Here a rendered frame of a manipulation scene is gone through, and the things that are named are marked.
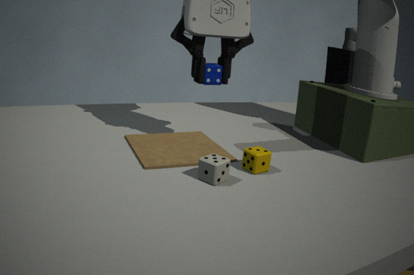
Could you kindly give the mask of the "yellow die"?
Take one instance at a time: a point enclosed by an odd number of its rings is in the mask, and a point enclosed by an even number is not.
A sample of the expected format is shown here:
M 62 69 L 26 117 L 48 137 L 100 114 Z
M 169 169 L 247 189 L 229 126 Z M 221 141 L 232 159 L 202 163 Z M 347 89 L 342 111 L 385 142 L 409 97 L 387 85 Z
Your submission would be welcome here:
M 271 152 L 260 147 L 245 148 L 243 151 L 242 168 L 252 174 L 269 171 Z

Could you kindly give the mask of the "blue die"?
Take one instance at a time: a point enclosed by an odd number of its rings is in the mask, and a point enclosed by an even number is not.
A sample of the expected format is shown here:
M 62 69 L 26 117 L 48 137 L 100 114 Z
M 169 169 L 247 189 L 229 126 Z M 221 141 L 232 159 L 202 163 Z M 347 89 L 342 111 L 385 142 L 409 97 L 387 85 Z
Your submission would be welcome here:
M 206 63 L 204 85 L 221 85 L 223 66 L 216 63 Z

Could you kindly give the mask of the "white die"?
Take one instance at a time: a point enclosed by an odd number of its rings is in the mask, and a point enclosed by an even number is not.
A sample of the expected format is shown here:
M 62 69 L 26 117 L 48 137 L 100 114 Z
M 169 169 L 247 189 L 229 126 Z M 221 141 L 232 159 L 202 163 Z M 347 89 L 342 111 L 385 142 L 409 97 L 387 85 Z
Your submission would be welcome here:
M 230 159 L 214 153 L 199 159 L 198 179 L 211 185 L 228 180 Z

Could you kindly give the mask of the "tan flat mat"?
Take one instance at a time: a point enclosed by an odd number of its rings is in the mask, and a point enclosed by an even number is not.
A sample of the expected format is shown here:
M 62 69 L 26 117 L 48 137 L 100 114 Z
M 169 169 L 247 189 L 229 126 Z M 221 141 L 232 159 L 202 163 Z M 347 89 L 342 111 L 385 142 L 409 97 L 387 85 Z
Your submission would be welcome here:
M 237 159 L 201 131 L 125 135 L 145 170 L 198 166 L 212 153 Z

